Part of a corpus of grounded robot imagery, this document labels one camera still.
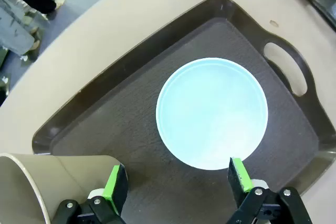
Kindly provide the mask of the black-green left gripper left finger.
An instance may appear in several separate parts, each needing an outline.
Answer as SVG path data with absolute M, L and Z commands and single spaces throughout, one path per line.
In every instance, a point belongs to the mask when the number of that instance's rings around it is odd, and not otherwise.
M 103 189 L 92 192 L 83 203 L 63 200 L 54 223 L 125 223 L 121 218 L 128 194 L 128 176 L 122 164 L 115 165 Z

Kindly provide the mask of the black-green left gripper right finger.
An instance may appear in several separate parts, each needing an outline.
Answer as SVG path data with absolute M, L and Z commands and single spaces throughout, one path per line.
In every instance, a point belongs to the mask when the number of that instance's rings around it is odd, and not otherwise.
M 227 223 L 312 223 L 295 188 L 273 192 L 265 181 L 249 177 L 240 158 L 230 158 L 227 179 L 237 205 Z

